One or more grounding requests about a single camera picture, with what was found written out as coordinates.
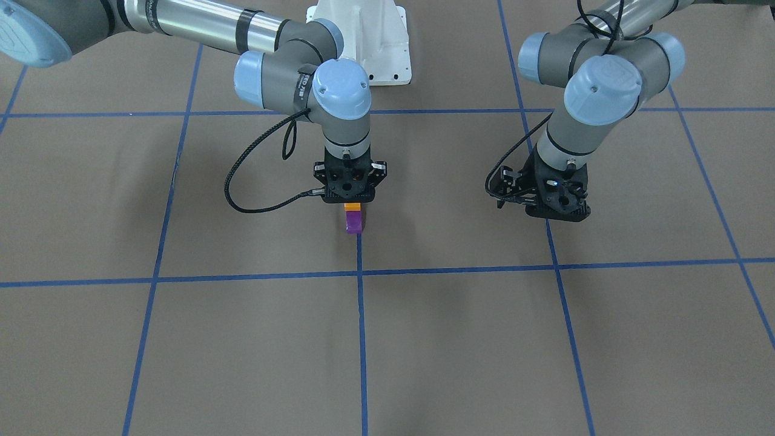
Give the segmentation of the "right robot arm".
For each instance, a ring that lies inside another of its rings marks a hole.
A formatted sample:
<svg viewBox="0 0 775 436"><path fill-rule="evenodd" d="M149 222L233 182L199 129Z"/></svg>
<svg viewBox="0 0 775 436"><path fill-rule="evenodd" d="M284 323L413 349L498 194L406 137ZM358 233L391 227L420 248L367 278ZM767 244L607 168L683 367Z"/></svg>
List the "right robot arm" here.
<svg viewBox="0 0 775 436"><path fill-rule="evenodd" d="M387 165L372 157L371 89L343 57L340 28L225 1L3 1L2 117L113 117L99 140L129 139L130 116L273 115L280 157L314 127L325 202L375 193Z"/></svg>

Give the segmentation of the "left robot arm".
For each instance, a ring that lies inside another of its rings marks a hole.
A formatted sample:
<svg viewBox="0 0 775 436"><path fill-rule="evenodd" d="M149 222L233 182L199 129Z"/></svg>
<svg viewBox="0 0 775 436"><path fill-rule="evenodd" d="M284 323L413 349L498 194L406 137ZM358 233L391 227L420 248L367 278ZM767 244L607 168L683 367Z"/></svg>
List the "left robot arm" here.
<svg viewBox="0 0 775 436"><path fill-rule="evenodd" d="M558 33L529 36L518 55L524 78L564 89L525 166L506 177L508 202L528 215L581 221L587 204L587 163L617 124L676 80L685 50L650 27L692 1L609 1Z"/></svg>

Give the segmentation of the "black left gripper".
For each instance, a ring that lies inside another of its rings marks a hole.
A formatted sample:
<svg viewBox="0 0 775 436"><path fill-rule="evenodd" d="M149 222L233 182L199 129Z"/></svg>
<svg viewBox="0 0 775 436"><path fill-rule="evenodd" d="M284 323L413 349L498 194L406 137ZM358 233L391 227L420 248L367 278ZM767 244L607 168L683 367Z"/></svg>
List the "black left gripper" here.
<svg viewBox="0 0 775 436"><path fill-rule="evenodd" d="M588 210L587 166L576 167L572 162L565 170L556 170L545 163L539 152L531 152L523 175L527 178L527 193L533 194L526 202L527 210Z"/></svg>

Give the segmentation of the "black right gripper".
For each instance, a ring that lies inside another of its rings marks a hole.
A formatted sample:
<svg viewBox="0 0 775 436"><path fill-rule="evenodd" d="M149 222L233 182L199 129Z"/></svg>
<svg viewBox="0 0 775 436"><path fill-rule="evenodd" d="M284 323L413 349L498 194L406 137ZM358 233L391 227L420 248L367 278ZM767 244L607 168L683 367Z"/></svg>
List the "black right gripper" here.
<svg viewBox="0 0 775 436"><path fill-rule="evenodd" d="M324 184L330 190L365 190L371 170L371 151L354 159L340 159L330 152L324 154Z"/></svg>

